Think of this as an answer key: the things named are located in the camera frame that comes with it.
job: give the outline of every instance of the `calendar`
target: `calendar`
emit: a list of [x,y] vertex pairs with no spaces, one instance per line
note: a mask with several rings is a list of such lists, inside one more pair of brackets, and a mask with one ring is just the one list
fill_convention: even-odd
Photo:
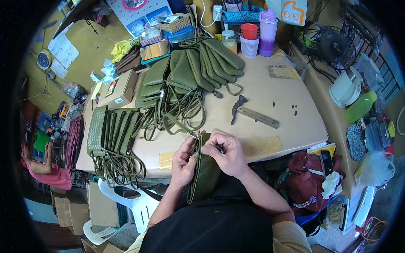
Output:
[[107,0],[118,19],[133,36],[149,28],[161,15],[171,15],[167,0]]

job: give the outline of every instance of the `white plastic chair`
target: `white plastic chair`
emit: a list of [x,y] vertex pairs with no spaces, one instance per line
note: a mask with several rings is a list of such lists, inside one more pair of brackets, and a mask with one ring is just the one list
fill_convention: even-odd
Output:
[[110,188],[108,184],[101,179],[98,180],[98,187],[105,196],[131,209],[132,214],[134,215],[135,225],[138,233],[141,234],[146,231],[146,227],[149,223],[150,217],[156,210],[159,201],[147,195],[143,190],[134,189],[130,185],[126,185],[123,187],[139,192],[141,194],[140,197],[136,197],[135,199],[124,198],[116,194],[114,192],[114,189]]
[[109,227],[109,228],[106,228],[103,231],[100,231],[98,233],[94,233],[92,231],[92,229],[91,229],[92,221],[89,220],[88,222],[86,222],[84,224],[83,232],[86,235],[86,237],[90,240],[90,242],[94,243],[95,245],[100,245],[103,242],[105,242],[106,240],[108,240],[110,237],[115,235],[116,233],[128,228],[128,226],[131,224],[132,218],[131,218],[131,213],[128,211],[128,208],[127,208],[127,212],[128,212],[128,221],[127,221],[127,223],[122,225],[118,230],[113,228],[113,227]]

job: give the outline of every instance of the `white rice cooker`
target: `white rice cooker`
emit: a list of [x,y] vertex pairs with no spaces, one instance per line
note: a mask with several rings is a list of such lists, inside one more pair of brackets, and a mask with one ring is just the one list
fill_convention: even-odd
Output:
[[363,78],[354,66],[350,66],[329,87],[332,100],[341,108],[353,104],[360,95]]

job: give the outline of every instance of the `green bottle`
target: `green bottle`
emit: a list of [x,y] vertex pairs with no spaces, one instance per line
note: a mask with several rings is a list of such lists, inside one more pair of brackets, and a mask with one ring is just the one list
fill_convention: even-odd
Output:
[[377,94],[371,90],[361,95],[346,111],[346,118],[350,123],[358,121],[364,114],[368,113],[377,100]]

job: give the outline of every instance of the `wooden table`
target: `wooden table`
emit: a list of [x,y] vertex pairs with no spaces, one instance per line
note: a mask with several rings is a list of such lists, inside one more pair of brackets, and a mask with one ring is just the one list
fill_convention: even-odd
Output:
[[[269,65],[291,66],[284,54],[278,51],[272,57],[239,56],[246,63],[243,70],[245,75],[237,79],[237,83],[244,88],[242,95],[248,100],[243,106],[278,120],[279,128],[274,129],[241,114],[237,114],[236,121],[231,126],[231,110],[238,97],[231,96],[226,88],[222,87],[219,92],[224,95],[223,99],[219,100],[212,94],[205,96],[204,108],[207,120],[202,127],[203,130],[211,132],[214,128],[218,128],[239,137],[247,162],[274,159],[328,139],[321,115],[304,82],[301,79],[279,79],[269,76]],[[134,107],[135,97],[136,94],[132,102],[125,107]],[[91,116],[91,103],[87,102],[83,116],[86,126],[77,169],[94,173],[93,162],[86,153]],[[196,125],[200,119],[201,112],[191,120],[191,123]],[[186,134],[170,136],[165,131],[157,131],[153,141],[147,142],[143,139],[142,131],[136,137],[132,150],[145,163],[147,177],[170,177],[171,157],[187,137]]]

